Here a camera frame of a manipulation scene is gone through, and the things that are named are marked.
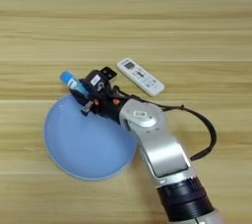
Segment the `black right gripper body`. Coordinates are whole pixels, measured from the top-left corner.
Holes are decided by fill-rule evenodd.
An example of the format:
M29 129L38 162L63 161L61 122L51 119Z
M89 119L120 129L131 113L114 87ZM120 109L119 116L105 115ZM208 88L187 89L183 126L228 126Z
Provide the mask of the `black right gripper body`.
M101 92L92 90L90 99L81 112L84 116L94 113L118 123L120 111L126 102L127 99L122 95L115 94L114 89L103 89Z

